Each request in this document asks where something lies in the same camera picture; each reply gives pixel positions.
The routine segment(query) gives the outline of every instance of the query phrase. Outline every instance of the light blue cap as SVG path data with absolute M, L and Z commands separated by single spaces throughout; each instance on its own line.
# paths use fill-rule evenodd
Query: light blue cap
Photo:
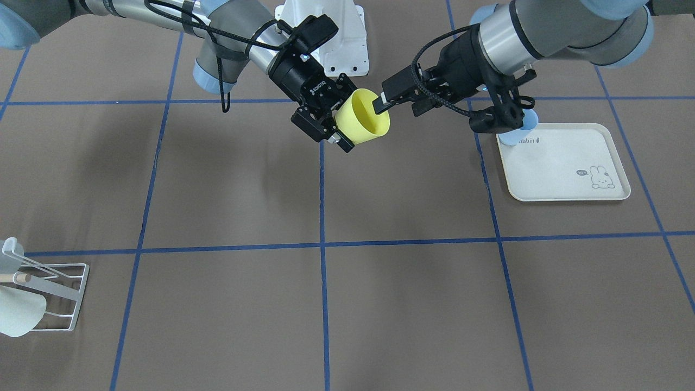
M 220 93 L 220 80 L 206 72 L 206 70 L 200 66 L 198 60 L 195 61 L 195 65 L 193 66 L 193 79 L 196 83 L 198 83 L 200 88 L 204 89 L 210 94 Z M 236 83 L 227 83 L 226 81 L 222 81 L 222 91 L 224 91 L 225 94 L 228 93 L 235 84 Z
M 632 15 L 644 0 L 581 0 L 584 7 L 603 19 L 620 20 Z
M 200 10 L 203 11 L 205 16 L 210 16 L 211 13 L 215 12 L 216 9 L 228 1 L 229 0 L 201 0 Z
M 615 63 L 599 66 L 609 69 L 624 67 L 625 65 L 633 63 L 635 60 L 640 58 L 642 54 L 646 53 L 647 49 L 649 49 L 649 45 L 651 45 L 651 42 L 654 39 L 654 21 L 652 20 L 651 14 L 649 13 L 649 10 L 647 10 L 647 7 L 644 7 L 644 9 L 647 12 L 647 28 L 637 46 L 630 52 L 630 54 L 616 61 Z
M 507 133 L 499 134 L 500 142 L 510 147 L 519 144 L 533 129 L 538 126 L 538 114 L 533 109 L 523 109 L 523 126 Z
M 495 8 L 497 7 L 497 3 L 490 4 L 489 6 L 482 6 L 478 8 L 474 13 L 473 16 L 471 17 L 471 22 L 470 24 L 478 24 L 485 20 L 488 16 L 492 15 L 495 13 Z
M 0 3 L 0 47 L 26 49 L 40 39 L 39 33 L 24 18 Z

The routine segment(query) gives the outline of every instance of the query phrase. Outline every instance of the yellow cup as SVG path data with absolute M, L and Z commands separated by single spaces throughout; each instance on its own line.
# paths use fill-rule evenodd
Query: yellow cup
M 355 145 L 381 137 L 389 131 L 388 111 L 374 112 L 372 101 L 377 94 L 365 88 L 355 90 L 336 113 L 336 124 Z

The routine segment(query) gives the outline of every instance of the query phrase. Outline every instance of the blue joint cap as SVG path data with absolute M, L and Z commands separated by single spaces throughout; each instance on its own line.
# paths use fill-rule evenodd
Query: blue joint cap
M 614 62 L 613 64 L 599 65 L 600 67 L 608 69 L 624 67 L 635 62 L 642 56 L 642 54 L 646 53 L 647 49 L 649 49 L 649 45 L 651 45 L 651 42 L 654 39 L 654 21 L 652 20 L 649 10 L 647 10 L 646 7 L 644 7 L 644 9 L 647 12 L 647 28 L 644 30 L 644 35 L 637 46 L 630 52 L 630 54 Z
M 211 13 L 215 12 L 216 9 L 228 1 L 229 0 L 201 0 L 200 10 L 203 11 L 205 16 L 210 16 Z
M 0 47 L 26 49 L 39 40 L 39 33 L 24 18 L 0 3 Z
M 497 8 L 497 3 L 490 4 L 489 6 L 482 6 L 478 8 L 473 16 L 471 17 L 470 24 L 478 24 L 485 20 L 488 16 L 495 13 L 495 8 Z
M 195 65 L 193 66 L 193 80 L 195 80 L 195 82 L 198 83 L 198 86 L 200 86 L 200 88 L 204 89 L 210 94 L 220 93 L 220 80 L 217 77 L 206 72 L 206 70 L 204 70 L 203 67 L 200 66 L 198 60 L 195 61 Z M 222 91 L 225 94 L 228 93 L 229 91 L 231 91 L 231 88 L 234 87 L 235 84 L 236 83 L 227 83 L 226 81 L 223 81 Z
M 538 126 L 538 114 L 533 109 L 523 109 L 523 126 L 507 133 L 498 134 L 500 142 L 510 147 L 519 144 L 519 141 Z
M 608 20 L 625 19 L 646 4 L 644 0 L 581 0 L 581 2 L 588 10 Z

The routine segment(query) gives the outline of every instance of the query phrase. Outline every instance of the white tray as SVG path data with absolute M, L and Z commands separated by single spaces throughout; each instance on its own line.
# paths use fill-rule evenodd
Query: white tray
M 541 123 L 514 147 L 497 138 L 507 187 L 520 201 L 625 200 L 630 183 L 600 124 Z

